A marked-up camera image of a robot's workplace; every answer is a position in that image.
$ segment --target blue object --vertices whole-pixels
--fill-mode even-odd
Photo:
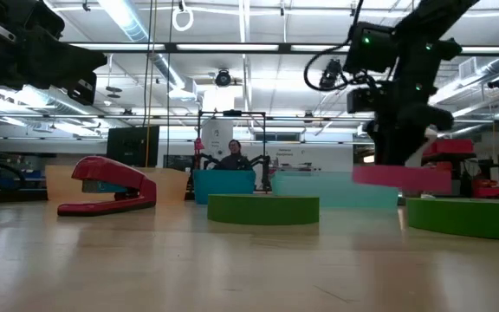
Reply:
[[[209,195],[253,194],[256,184],[254,171],[196,170],[194,192],[196,203],[207,205]]]
[[[120,185],[98,181],[98,192],[126,192],[127,189]]]
[[[317,196],[322,208],[398,207],[397,188],[356,184],[351,172],[276,172],[272,187],[277,196]]]

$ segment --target red object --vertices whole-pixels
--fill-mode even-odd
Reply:
[[[474,198],[497,198],[499,199],[499,187],[480,187],[473,189]]]
[[[499,187],[497,183],[489,179],[473,179],[473,198],[498,198]]]
[[[450,172],[451,169],[452,169],[452,166],[451,166],[450,161],[438,161],[437,162],[436,170]]]
[[[201,150],[204,150],[205,149],[205,146],[204,144],[201,142],[201,139],[200,138],[197,138],[196,141],[194,142],[194,148],[197,150],[197,151],[201,151]]]
[[[398,187],[402,191],[450,194],[451,172],[404,166],[356,166],[353,182]]]
[[[440,139],[424,151],[423,156],[437,153],[473,153],[473,141],[467,139]]]
[[[89,156],[82,159],[76,164],[72,179],[103,181],[123,186],[129,192],[115,193],[115,200],[109,202],[59,205],[59,216],[100,216],[154,207],[157,201],[155,182],[144,173],[105,157]]]

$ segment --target green cylinder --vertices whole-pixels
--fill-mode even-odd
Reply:
[[[499,239],[499,200],[408,198],[407,210],[414,228]]]
[[[207,218],[230,224],[294,225],[319,222],[318,197],[210,195]]]

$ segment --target red stapler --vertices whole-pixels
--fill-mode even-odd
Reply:
[[[114,192],[114,201],[62,204],[59,216],[93,217],[154,207],[157,186],[147,176],[118,161],[100,156],[82,159],[72,179],[82,180],[83,192]]]

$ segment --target white cylinder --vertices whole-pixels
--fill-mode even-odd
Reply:
[[[206,153],[216,159],[230,155],[229,142],[233,138],[234,121],[209,120],[201,132],[201,140]]]

